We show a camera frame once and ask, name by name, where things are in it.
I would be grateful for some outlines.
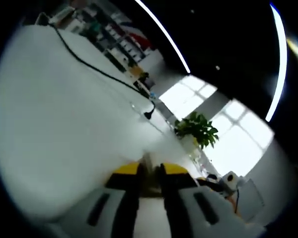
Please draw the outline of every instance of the black cable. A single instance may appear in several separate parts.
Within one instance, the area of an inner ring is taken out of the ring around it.
[[[238,200],[239,200],[239,190],[237,189],[237,198],[236,198],[235,213],[237,212]]]
[[[70,54],[71,54],[77,61],[79,61],[79,62],[85,64],[86,66],[88,66],[88,67],[94,69],[95,71],[97,71],[97,72],[99,72],[99,73],[105,75],[106,77],[115,80],[116,82],[119,82],[119,83],[124,84],[126,87],[128,87],[128,88],[134,90],[135,92],[139,93],[141,96],[147,98],[147,99],[153,104],[153,109],[152,109],[150,112],[146,112],[146,113],[144,113],[144,115],[145,115],[145,117],[146,117],[147,119],[151,119],[151,115],[153,114],[153,112],[154,112],[154,110],[155,110],[155,104],[154,104],[153,101],[151,101],[151,100],[149,99],[149,97],[147,97],[146,95],[142,94],[140,91],[138,91],[137,89],[135,89],[135,88],[133,88],[132,86],[128,85],[127,83],[125,83],[125,82],[119,80],[118,78],[115,78],[115,77],[113,77],[113,76],[111,76],[111,75],[105,73],[104,71],[102,71],[102,70],[100,70],[100,69],[98,69],[98,68],[92,66],[91,64],[85,62],[84,60],[82,60],[80,57],[77,56],[77,54],[75,54],[75,53],[71,50],[71,48],[70,48],[70,47],[68,46],[68,44],[65,42],[64,38],[61,36],[59,30],[55,27],[55,25],[53,25],[53,24],[49,24],[49,25],[52,26],[52,27],[54,28],[54,30],[56,31],[56,33],[57,33],[58,36],[60,37],[62,43],[64,44],[65,48],[69,51],[69,53],[70,53]]]

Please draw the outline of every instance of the potted plant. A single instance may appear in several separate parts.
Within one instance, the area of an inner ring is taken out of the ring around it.
[[[216,135],[218,130],[212,126],[212,122],[208,121],[203,114],[192,112],[188,118],[181,122],[175,122],[175,134],[181,139],[187,135],[192,135],[201,149],[211,144],[214,147],[216,140],[219,137]]]

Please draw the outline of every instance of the ceiling light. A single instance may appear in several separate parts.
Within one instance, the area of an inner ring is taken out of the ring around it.
[[[272,11],[273,11],[277,34],[278,34],[280,62],[279,62],[279,74],[278,74],[276,90],[275,90],[272,103],[270,105],[270,108],[265,118],[266,121],[270,121],[272,119],[273,114],[276,110],[276,107],[279,103],[280,97],[282,95],[283,87],[284,87],[284,82],[286,78],[286,67],[287,67],[287,43],[286,43],[286,35],[285,35],[283,22],[278,12],[276,11],[276,9],[272,5],[270,5],[270,7],[272,8]]]
[[[139,6],[142,7],[143,10],[148,13],[148,15],[155,21],[155,23],[158,25],[158,27],[161,29],[161,31],[164,33],[164,35],[167,37],[169,40],[170,44],[173,46],[174,50],[178,54],[181,62],[183,63],[183,66],[185,67],[186,71],[190,73],[189,66],[187,65],[186,61],[184,60],[184,57],[182,56],[181,52],[179,51],[178,47],[176,46],[175,42],[167,32],[167,30],[164,28],[164,26],[161,24],[161,22],[156,18],[156,16],[149,10],[149,8],[140,0],[135,0],[136,3],[138,3]]]

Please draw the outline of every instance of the white surface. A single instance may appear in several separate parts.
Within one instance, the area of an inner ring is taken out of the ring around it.
[[[134,238],[171,238],[162,198],[140,198]]]
[[[61,34],[81,58],[128,82],[88,40]],[[8,193],[30,218],[50,220],[145,151],[157,164],[196,173],[160,114],[150,124],[138,113],[151,108],[76,61],[52,28],[20,29],[0,61],[0,175]]]

